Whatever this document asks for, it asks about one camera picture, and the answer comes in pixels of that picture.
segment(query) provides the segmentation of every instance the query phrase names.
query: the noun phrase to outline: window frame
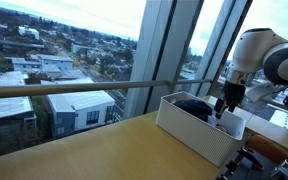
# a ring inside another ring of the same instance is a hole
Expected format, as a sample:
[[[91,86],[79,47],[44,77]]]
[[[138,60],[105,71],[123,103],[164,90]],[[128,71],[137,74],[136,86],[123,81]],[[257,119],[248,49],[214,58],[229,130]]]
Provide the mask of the window frame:
[[[86,114],[86,125],[97,124],[100,117],[100,111],[90,111]]]

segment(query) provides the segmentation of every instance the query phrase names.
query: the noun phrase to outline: rooftop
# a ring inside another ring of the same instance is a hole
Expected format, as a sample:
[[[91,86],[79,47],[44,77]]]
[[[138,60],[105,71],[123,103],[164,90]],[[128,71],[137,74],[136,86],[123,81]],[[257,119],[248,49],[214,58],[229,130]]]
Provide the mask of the rooftop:
[[[19,71],[6,72],[0,77],[0,86],[25,85],[23,75]],[[0,98],[0,118],[32,111],[31,102],[27,96]]]
[[[36,61],[26,61],[24,58],[16,58],[16,57],[11,57],[9,58],[12,60],[13,64],[33,64],[33,65],[39,65],[41,63],[36,62]]]
[[[61,72],[61,70],[54,64],[43,64],[45,72]]]
[[[36,54],[38,57],[44,60],[52,60],[52,61],[73,61],[72,58],[68,56],[52,56],[45,54]]]
[[[84,78],[86,77],[79,69],[61,71],[62,78]]]
[[[2,39],[0,39],[0,44],[8,44],[8,45],[13,45],[13,46],[24,46],[24,47],[40,48],[40,49],[45,48],[44,45],[40,45],[40,44],[19,43],[15,41],[8,41],[8,40],[2,40]]]
[[[90,78],[82,78],[67,81],[41,81],[41,84],[89,84],[93,83]],[[114,103],[115,100],[105,91],[87,91],[76,93],[48,95],[51,104],[57,112],[74,112],[88,107],[98,106],[106,103]]]

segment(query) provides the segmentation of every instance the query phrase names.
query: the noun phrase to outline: white plastic container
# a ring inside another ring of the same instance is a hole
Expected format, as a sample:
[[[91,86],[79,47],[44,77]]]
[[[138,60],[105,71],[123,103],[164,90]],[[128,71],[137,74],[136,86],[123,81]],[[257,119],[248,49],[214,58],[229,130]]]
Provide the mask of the white plastic container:
[[[156,124],[214,165],[221,167],[230,153],[241,146],[246,121],[225,111],[218,121],[226,129],[227,133],[224,133],[171,103],[189,99],[201,100],[186,92],[163,96]]]

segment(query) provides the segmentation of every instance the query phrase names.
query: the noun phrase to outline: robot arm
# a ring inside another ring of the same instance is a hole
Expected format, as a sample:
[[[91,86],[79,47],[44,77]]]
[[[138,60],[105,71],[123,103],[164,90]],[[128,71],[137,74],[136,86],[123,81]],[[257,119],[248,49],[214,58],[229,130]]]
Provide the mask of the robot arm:
[[[224,84],[224,98],[214,110],[220,118],[226,108],[233,112],[245,94],[247,78],[263,68],[273,84],[288,85],[288,40],[268,28],[251,29],[237,42]]]

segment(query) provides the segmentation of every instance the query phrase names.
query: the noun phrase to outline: metal railing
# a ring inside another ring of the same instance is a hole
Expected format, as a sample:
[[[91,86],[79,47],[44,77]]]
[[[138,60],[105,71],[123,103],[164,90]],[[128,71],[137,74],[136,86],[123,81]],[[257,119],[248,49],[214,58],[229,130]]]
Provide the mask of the metal railing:
[[[180,80],[177,84],[210,83],[212,80]],[[121,82],[97,82],[87,84],[55,84],[55,85],[23,85],[0,86],[0,98],[39,96],[48,94],[61,94],[72,92],[140,88],[152,86],[171,86],[170,81],[121,81]]]

